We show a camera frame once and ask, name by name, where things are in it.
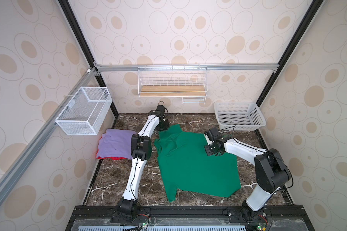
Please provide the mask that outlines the green t-shirt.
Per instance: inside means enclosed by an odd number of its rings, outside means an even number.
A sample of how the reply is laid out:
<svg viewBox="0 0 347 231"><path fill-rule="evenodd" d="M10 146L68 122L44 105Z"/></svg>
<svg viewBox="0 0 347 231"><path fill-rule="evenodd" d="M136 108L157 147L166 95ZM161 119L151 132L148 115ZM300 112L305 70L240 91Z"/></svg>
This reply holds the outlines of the green t-shirt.
<svg viewBox="0 0 347 231"><path fill-rule="evenodd" d="M241 188L237 157L208 156L204 134L184 132L176 124L160 131L154 145L169 202L177 190L230 197Z"/></svg>

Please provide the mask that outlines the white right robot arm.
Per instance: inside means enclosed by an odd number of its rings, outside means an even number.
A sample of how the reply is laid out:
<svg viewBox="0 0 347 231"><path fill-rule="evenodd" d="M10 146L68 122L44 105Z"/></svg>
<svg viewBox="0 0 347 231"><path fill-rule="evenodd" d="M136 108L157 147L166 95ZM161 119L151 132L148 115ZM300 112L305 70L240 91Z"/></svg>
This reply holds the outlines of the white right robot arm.
<svg viewBox="0 0 347 231"><path fill-rule="evenodd" d="M204 136L207 141L204 148L208 156L232 154L254 166L257 186L243 202L241 212L245 221L257 219L272 195L292 180L292 174L279 151L253 147L222 135L217 128L207 130Z"/></svg>

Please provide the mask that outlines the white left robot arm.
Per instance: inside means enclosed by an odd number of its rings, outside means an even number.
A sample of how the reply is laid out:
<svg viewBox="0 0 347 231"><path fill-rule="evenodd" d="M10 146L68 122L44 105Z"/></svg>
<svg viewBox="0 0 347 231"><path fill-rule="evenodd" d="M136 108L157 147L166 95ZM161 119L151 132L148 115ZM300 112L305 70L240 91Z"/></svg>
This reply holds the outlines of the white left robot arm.
<svg viewBox="0 0 347 231"><path fill-rule="evenodd" d="M138 189L144 167L152 154L151 136L155 130L164 131L169 128L169 121L165 116L166 112L164 103L160 102L155 110L148 113L143 128L137 134L132 135L132 167L125 190L117 203L117 213L124 218L136 218Z"/></svg>

